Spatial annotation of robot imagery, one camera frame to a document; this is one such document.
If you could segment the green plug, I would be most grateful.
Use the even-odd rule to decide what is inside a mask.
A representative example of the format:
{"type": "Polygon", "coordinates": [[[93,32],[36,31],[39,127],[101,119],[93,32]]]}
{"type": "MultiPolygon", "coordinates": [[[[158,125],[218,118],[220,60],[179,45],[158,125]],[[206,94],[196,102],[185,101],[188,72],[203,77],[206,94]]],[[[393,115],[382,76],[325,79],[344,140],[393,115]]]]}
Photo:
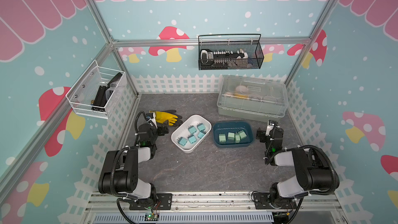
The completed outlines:
{"type": "Polygon", "coordinates": [[[225,143],[227,141],[226,135],[224,133],[219,134],[219,143],[225,143]]]}
{"type": "Polygon", "coordinates": [[[239,142],[240,142],[240,135],[235,134],[235,143],[239,143],[239,142]]]}
{"type": "Polygon", "coordinates": [[[239,135],[241,140],[244,140],[244,139],[247,138],[247,134],[246,134],[246,132],[244,130],[239,131],[238,135],[239,135]]]}
{"type": "Polygon", "coordinates": [[[234,142],[235,141],[235,133],[228,132],[228,141],[234,142]]]}

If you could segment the teal plug bottom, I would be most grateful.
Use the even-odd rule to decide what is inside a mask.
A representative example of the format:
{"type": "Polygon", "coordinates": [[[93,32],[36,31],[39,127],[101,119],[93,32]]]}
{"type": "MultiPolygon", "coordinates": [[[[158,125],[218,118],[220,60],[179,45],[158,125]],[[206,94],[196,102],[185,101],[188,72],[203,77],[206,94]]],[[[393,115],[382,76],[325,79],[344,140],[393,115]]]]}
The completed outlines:
{"type": "Polygon", "coordinates": [[[180,146],[182,146],[182,147],[185,147],[187,143],[188,143],[188,140],[187,140],[186,138],[184,138],[184,137],[180,137],[180,138],[178,139],[178,144],[179,144],[180,146]]]}

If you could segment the teal plug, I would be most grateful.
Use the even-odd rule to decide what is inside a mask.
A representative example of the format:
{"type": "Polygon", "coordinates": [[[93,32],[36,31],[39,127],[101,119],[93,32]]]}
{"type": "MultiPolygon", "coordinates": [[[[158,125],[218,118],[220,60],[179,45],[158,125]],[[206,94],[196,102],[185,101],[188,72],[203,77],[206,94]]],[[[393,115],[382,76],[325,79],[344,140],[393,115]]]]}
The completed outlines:
{"type": "Polygon", "coordinates": [[[197,128],[195,126],[190,126],[188,128],[188,131],[190,132],[191,135],[194,135],[194,134],[197,133],[198,130],[197,130],[197,128]]]}
{"type": "Polygon", "coordinates": [[[197,125],[197,129],[198,129],[200,132],[206,133],[206,126],[205,126],[203,123],[199,123],[199,124],[197,125]]]}
{"type": "Polygon", "coordinates": [[[188,141],[190,142],[190,144],[194,144],[197,142],[197,138],[194,135],[190,135],[188,136],[188,141]]]}
{"type": "Polygon", "coordinates": [[[180,138],[178,139],[178,144],[179,144],[180,146],[182,146],[182,147],[185,147],[187,143],[188,143],[188,140],[187,140],[186,138],[184,138],[184,137],[180,137],[180,138]]]}
{"type": "Polygon", "coordinates": [[[199,132],[198,132],[198,139],[199,139],[199,140],[202,139],[205,135],[206,135],[205,132],[199,131],[199,132]]]}

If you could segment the white plastic tray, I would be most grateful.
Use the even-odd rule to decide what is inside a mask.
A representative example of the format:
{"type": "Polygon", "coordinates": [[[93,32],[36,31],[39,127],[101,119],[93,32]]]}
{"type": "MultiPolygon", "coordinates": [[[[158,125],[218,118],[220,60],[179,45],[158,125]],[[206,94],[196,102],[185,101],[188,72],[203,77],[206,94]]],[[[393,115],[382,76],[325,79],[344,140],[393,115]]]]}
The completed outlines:
{"type": "Polygon", "coordinates": [[[184,153],[192,153],[211,129],[208,120],[200,115],[192,115],[172,133],[171,140],[184,153]]]}

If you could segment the dark teal plastic tray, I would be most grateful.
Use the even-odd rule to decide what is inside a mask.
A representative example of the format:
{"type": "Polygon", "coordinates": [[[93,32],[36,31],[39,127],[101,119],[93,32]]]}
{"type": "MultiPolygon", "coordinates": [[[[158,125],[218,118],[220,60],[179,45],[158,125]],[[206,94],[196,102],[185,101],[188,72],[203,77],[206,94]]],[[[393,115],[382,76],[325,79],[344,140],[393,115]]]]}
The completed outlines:
{"type": "Polygon", "coordinates": [[[225,121],[214,125],[214,143],[218,148],[247,147],[254,141],[249,123],[245,121],[225,121]]]}

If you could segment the teal plug top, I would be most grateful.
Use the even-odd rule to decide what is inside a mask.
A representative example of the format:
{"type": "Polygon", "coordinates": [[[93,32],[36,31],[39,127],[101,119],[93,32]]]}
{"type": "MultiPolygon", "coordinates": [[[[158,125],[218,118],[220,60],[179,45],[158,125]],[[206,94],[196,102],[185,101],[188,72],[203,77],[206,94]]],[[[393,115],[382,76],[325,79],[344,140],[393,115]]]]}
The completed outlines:
{"type": "Polygon", "coordinates": [[[206,126],[205,126],[203,123],[199,123],[199,124],[197,125],[197,129],[198,129],[200,132],[206,133],[206,126]]]}

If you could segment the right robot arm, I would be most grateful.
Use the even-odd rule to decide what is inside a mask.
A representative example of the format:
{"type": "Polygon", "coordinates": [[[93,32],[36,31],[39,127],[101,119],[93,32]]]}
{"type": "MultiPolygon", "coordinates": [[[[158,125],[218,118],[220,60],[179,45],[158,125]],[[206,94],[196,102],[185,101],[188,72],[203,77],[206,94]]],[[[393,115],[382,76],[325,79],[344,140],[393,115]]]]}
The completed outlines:
{"type": "Polygon", "coordinates": [[[283,148],[284,130],[276,120],[269,120],[266,130],[256,138],[265,144],[264,162],[276,167],[293,167],[295,175],[273,183],[264,202],[273,208],[292,206],[293,201],[309,195],[327,196],[340,185],[339,176],[328,155],[314,145],[283,148]]]}

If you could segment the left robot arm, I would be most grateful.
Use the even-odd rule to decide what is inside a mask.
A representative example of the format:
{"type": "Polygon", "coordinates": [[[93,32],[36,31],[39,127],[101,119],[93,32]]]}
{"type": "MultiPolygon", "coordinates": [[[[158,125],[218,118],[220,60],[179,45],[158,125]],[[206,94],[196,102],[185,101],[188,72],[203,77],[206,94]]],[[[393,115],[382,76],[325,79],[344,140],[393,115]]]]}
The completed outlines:
{"type": "Polygon", "coordinates": [[[131,210],[152,210],[160,203],[155,186],[138,176],[139,164],[154,158],[158,137],[169,133],[169,121],[159,118],[159,113],[139,112],[134,144],[107,152],[99,176],[99,193],[117,197],[118,203],[128,203],[131,210]]]}

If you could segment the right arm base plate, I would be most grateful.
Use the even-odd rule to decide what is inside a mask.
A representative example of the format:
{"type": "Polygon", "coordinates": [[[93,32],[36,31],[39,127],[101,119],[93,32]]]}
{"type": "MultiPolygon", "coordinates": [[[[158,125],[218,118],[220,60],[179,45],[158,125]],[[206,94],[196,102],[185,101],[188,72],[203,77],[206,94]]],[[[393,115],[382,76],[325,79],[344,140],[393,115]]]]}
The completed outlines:
{"type": "Polygon", "coordinates": [[[253,191],[251,193],[251,200],[254,202],[257,210],[270,209],[291,211],[296,209],[296,203],[293,199],[281,198],[278,195],[274,196],[269,192],[253,191]]]}

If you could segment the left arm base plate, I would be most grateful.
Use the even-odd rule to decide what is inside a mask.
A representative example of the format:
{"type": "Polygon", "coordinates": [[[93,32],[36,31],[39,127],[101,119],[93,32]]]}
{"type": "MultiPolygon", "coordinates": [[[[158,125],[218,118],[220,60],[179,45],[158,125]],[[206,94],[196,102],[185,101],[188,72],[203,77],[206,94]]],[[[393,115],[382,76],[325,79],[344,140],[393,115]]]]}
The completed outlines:
{"type": "Polygon", "coordinates": [[[139,199],[130,203],[129,210],[132,211],[151,211],[155,210],[170,210],[172,205],[172,194],[157,194],[147,199],[139,199]]]}

